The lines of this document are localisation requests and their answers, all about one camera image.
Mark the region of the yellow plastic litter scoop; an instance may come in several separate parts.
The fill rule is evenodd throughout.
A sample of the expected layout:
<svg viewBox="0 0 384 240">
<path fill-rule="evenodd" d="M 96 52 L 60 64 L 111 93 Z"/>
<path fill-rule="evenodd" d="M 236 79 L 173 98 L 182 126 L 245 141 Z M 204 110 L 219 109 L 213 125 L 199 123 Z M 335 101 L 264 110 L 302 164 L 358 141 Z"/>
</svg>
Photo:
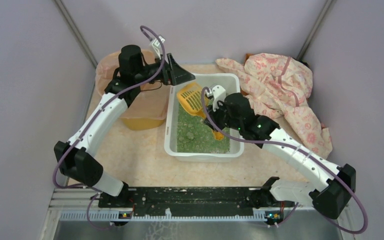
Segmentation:
<svg viewBox="0 0 384 240">
<path fill-rule="evenodd" d="M 176 93 L 177 100 L 182 108 L 191 116 L 199 116 L 204 120 L 207 119 L 204 110 L 208 114 L 214 114 L 212 108 L 212 99 L 208 99 L 204 92 L 204 103 L 201 101 L 203 87 L 196 82 L 192 82 L 184 86 Z"/>
</svg>

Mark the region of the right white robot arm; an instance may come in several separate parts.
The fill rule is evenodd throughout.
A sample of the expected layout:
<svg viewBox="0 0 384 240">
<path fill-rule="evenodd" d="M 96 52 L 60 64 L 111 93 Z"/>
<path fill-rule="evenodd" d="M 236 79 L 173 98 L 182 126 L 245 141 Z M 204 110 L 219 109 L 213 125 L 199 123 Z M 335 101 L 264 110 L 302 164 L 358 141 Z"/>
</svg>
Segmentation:
<svg viewBox="0 0 384 240">
<path fill-rule="evenodd" d="M 214 133 L 269 151 L 307 179 L 305 183 L 271 177 L 265 186 L 270 200 L 309 205 L 324 217 L 336 220 L 356 198 L 354 167 L 339 166 L 298 143 L 277 122 L 255 114 L 241 93 L 227 95 L 205 89 L 201 98 L 211 101 L 203 112 L 205 124 Z"/>
</svg>

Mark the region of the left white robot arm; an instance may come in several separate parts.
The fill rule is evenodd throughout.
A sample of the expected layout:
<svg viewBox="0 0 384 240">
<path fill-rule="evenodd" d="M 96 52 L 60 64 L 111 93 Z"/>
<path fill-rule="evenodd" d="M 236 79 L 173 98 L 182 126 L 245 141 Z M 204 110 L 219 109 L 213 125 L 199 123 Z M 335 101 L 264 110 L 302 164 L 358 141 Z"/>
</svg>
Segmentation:
<svg viewBox="0 0 384 240">
<path fill-rule="evenodd" d="M 114 122 L 140 94 L 143 85 L 160 82 L 177 86 L 195 78 L 175 61 L 171 53 L 163 52 L 154 62 L 148 63 L 139 46 L 124 46 L 118 54 L 118 66 L 112 79 L 92 115 L 69 140 L 55 144 L 57 166 L 54 172 L 60 172 L 123 205 L 129 203 L 128 184 L 105 172 L 94 158 L 99 146 Z"/>
</svg>

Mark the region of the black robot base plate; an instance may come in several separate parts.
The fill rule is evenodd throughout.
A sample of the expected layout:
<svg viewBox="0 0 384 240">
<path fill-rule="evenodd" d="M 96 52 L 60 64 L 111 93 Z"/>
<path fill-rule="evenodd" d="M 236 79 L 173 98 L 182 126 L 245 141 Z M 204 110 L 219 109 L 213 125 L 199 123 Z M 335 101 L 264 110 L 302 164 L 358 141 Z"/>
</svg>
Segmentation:
<svg viewBox="0 0 384 240">
<path fill-rule="evenodd" d="M 98 198 L 100 208 L 131 208 L 136 217 L 247 217 L 253 210 L 294 205 L 260 187 L 131 187 L 120 196 Z"/>
</svg>

